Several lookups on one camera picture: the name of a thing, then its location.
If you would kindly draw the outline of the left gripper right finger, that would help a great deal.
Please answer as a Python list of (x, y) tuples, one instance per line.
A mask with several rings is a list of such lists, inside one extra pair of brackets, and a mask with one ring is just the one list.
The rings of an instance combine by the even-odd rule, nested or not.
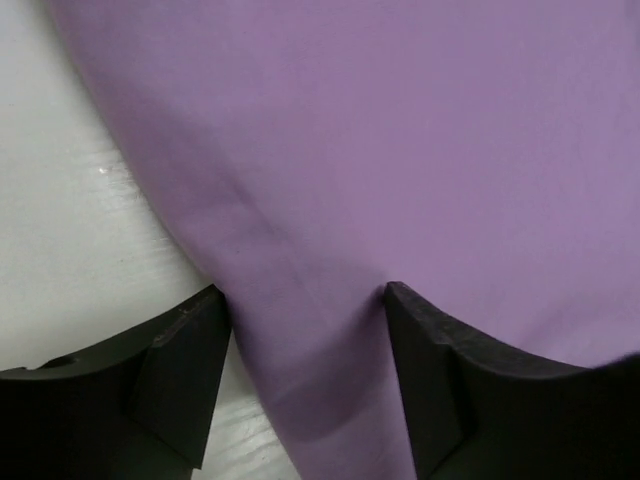
[(635, 479), (639, 358), (552, 361), (446, 314), (401, 282), (384, 290), (421, 479)]

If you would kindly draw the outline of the purple cloth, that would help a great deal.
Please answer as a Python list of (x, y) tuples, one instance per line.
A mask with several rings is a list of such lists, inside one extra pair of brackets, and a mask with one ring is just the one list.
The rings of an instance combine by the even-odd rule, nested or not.
[(639, 347), (635, 1), (53, 1), (305, 479), (415, 472), (380, 294)]

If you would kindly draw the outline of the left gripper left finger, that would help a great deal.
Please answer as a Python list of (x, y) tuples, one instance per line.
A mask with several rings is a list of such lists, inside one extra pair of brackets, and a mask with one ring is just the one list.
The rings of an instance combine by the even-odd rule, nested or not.
[(188, 479), (203, 465), (230, 339), (223, 294), (36, 369), (1, 374), (5, 479)]

